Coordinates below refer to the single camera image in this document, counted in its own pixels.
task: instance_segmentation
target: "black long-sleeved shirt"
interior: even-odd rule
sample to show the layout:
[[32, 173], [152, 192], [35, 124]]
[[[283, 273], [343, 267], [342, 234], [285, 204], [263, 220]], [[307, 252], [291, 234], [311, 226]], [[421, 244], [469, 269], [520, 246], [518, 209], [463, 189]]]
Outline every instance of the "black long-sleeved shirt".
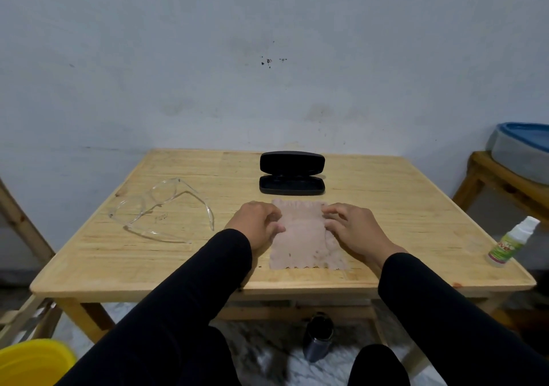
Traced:
[[[201, 335], [251, 269], [248, 239], [213, 236], [58, 382], [173, 385]], [[549, 384], [549, 363], [419, 259], [387, 259], [379, 295], [449, 384]]]

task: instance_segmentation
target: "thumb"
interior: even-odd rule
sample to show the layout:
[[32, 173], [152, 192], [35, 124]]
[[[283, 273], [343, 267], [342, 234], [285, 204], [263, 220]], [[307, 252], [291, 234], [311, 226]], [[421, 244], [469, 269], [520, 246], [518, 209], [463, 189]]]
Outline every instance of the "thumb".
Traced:
[[324, 227], [326, 228], [326, 230], [337, 234], [340, 238], [343, 231], [345, 231], [345, 226], [334, 219], [327, 219], [324, 222]]
[[286, 231], [285, 227], [276, 221], [270, 222], [267, 225], [267, 228], [265, 229], [265, 232], [267, 233], [267, 238], [274, 237], [278, 233], [282, 233]]

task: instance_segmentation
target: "green label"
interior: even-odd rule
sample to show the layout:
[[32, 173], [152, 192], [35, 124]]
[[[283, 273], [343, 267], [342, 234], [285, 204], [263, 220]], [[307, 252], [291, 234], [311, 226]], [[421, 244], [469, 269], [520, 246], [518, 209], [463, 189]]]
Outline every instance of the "green label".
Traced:
[[506, 263], [523, 246], [508, 234], [502, 237], [500, 242], [488, 253], [492, 260], [498, 263]]

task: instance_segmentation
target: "pink cloth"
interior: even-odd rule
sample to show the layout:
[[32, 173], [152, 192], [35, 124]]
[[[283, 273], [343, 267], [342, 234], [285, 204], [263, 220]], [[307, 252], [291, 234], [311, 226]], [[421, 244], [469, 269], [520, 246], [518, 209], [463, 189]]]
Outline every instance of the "pink cloth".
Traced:
[[271, 269], [327, 267], [347, 269], [347, 260], [333, 234], [324, 228], [322, 201], [273, 200], [282, 211], [279, 223], [286, 227], [271, 246]]

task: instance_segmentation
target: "spray bottle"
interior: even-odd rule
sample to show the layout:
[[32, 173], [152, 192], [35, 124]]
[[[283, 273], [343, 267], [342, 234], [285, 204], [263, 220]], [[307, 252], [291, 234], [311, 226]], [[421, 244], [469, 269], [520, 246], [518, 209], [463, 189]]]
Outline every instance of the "spray bottle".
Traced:
[[514, 226], [500, 242], [490, 250], [488, 261], [495, 266], [502, 267], [512, 258], [522, 246], [526, 244], [540, 221], [534, 217], [526, 217], [520, 224]]

